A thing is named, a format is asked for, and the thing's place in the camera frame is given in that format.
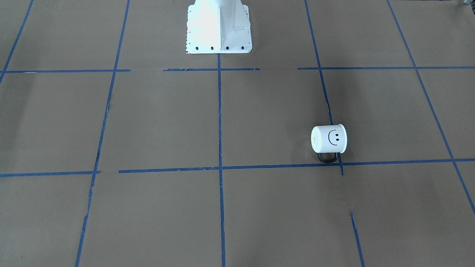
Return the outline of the white smiley face mug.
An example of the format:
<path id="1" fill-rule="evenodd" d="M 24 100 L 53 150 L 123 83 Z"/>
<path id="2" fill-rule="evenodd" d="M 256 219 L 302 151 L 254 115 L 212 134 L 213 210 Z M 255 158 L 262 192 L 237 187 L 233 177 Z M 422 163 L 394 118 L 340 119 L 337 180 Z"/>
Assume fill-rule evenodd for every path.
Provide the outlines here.
<path id="1" fill-rule="evenodd" d="M 342 124 L 315 126 L 311 131 L 311 146 L 324 164 L 334 163 L 337 155 L 344 153 L 348 147 L 347 130 Z M 333 153 L 332 159 L 323 159 L 322 154 Z"/>

